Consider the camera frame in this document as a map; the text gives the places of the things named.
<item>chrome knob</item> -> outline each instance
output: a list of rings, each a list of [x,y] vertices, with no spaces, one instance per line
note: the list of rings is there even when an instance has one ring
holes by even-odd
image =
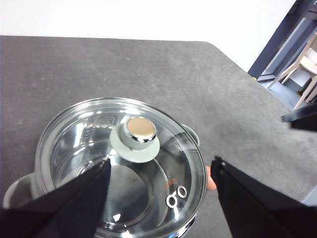
[[[123,125],[120,139],[132,150],[144,150],[156,137],[155,125],[144,117],[131,117]]]

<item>wooden chair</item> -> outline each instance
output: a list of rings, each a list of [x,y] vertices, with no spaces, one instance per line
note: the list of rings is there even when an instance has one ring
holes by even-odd
[[[304,70],[311,76],[312,81],[308,85],[307,89],[303,92],[298,103],[295,105],[295,110],[299,108],[299,106],[303,101],[305,101],[305,98],[307,96],[308,98],[306,102],[308,102],[310,98],[312,99],[314,97],[314,95],[309,94],[311,90],[314,88],[314,86],[317,85],[317,65],[315,65],[314,61],[309,59],[309,55],[307,55],[309,49],[317,51],[317,33],[314,33],[313,36],[308,40],[307,44],[305,45],[304,49],[297,57],[295,62],[292,63],[286,70],[284,70],[277,79],[277,81],[280,81],[285,77],[284,80],[281,82],[281,84],[284,84],[297,69]]]

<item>chair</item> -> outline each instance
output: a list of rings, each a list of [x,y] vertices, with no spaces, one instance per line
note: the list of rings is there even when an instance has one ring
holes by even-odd
[[[295,105],[294,107],[295,110],[299,108],[299,106],[301,105],[303,101],[305,101],[305,98],[307,96],[308,98],[306,102],[309,102],[309,100],[311,100],[317,94],[317,89],[314,89],[313,92],[310,94],[314,86],[317,85],[317,65],[315,65],[316,57],[314,57],[314,56],[317,56],[316,51],[317,51],[317,33],[314,33],[313,36],[308,40],[307,44],[305,45],[304,49],[302,50],[300,55],[297,57],[295,62],[292,63],[286,70],[284,70],[276,80],[276,81],[280,81],[285,77],[284,80],[282,80],[281,82],[281,84],[284,84],[297,69],[304,70],[311,76],[312,81],[308,85],[307,89],[303,92],[297,104]]]

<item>stainless steel pot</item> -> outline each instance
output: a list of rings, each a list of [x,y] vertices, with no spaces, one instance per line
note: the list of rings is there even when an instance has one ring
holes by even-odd
[[[95,236],[180,237],[193,223],[207,187],[198,144],[191,128],[145,103],[84,101],[50,122],[38,144],[35,172],[8,189],[4,206],[12,206],[21,186],[28,185],[34,199],[110,160],[108,196]]]

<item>pot handle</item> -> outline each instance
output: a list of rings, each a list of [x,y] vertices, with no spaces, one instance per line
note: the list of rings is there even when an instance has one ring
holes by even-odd
[[[16,207],[21,205],[21,203],[27,203],[35,198],[35,193],[32,190],[32,181],[35,179],[35,174],[31,173],[28,175],[25,175],[21,178],[19,178],[17,181],[15,181],[11,186],[8,188],[8,190],[4,194],[3,198],[3,207],[8,209],[11,207]],[[16,203],[19,204],[12,204],[14,198],[18,197],[17,200],[19,200]]]
[[[193,137],[193,139],[194,139],[194,141],[196,142],[196,144],[197,144],[198,146],[200,146],[200,139],[199,139],[197,133],[196,133],[192,128],[190,128],[190,127],[187,126],[187,125],[182,124],[182,126],[183,126],[183,127],[185,128],[185,130]]]

